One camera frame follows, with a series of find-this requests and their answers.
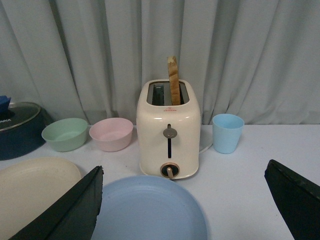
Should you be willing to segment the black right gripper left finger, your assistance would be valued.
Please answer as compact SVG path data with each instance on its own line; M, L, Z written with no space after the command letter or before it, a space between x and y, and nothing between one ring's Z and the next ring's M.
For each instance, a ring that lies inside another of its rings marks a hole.
M11 240L90 240L103 193L103 167L96 166Z

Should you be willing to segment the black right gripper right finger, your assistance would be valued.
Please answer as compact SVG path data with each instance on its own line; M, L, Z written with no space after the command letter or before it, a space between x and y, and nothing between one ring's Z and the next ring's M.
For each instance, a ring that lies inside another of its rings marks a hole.
M320 238L320 186L271 159L264 177L295 240Z

